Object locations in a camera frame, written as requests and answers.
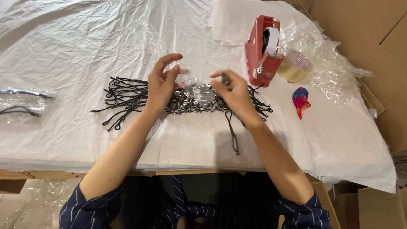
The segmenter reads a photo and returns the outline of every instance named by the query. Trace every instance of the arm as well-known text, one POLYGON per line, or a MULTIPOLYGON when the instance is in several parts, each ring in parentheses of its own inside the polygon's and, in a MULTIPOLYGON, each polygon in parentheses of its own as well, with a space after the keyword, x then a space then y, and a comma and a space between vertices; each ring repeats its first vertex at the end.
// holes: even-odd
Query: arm
MULTIPOLYGON (((221 70, 210 77, 221 75, 221 70)), ((228 106, 242 119, 253 136, 263 165, 281 196, 296 203, 306 204, 314 189, 291 155, 258 115, 247 90, 247 82, 232 70, 224 71, 231 79, 232 91, 217 80, 212 86, 228 106)))
POLYGON ((145 109, 79 184, 86 200, 108 193, 123 182, 136 162, 150 129, 165 109, 173 93, 179 66, 176 65, 164 73, 165 66, 181 58, 182 55, 178 53, 166 55, 158 60, 149 74, 149 95, 145 109))

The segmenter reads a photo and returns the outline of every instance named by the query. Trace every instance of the red tape dispenser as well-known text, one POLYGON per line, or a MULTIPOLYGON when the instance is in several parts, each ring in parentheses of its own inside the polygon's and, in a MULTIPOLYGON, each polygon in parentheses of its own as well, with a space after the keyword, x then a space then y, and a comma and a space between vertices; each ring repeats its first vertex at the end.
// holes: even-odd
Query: red tape dispenser
POLYGON ((280 22, 277 18, 258 16, 246 42, 249 80, 254 86, 268 87, 280 66, 283 55, 278 55, 280 22))

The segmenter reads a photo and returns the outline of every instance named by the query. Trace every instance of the shirt sleeve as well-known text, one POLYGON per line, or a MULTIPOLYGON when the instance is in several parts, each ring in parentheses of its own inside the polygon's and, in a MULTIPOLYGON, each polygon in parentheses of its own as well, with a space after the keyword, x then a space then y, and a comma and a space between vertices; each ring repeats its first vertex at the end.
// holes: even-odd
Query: shirt sleeve
POLYGON ((329 225, 329 212, 322 209, 315 190, 305 205, 281 198, 274 202, 274 207, 285 217, 282 229, 332 229, 329 225))
POLYGON ((59 213, 60 229, 99 229, 109 224, 120 212, 119 193, 124 184, 102 196, 86 201, 79 184, 59 213))

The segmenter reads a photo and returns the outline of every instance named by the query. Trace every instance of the white label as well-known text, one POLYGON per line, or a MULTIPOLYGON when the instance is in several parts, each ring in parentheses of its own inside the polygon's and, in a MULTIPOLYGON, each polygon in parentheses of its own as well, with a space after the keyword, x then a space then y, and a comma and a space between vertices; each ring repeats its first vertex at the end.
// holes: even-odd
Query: white label
POLYGON ((256 71, 256 68, 254 68, 254 70, 253 70, 253 78, 257 79, 257 71, 256 71))

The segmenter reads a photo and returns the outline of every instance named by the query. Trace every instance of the person's left hand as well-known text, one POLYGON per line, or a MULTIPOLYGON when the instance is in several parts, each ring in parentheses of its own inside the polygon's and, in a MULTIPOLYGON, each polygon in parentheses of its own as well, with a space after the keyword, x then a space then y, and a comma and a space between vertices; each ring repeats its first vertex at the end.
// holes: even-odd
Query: person's left hand
POLYGON ((149 74, 149 95, 146 103, 146 110, 154 114, 164 111, 175 88, 175 79, 179 73, 186 73, 187 70, 180 69, 175 65, 171 70, 164 69, 170 63, 182 59, 180 53, 172 53, 161 57, 149 74))

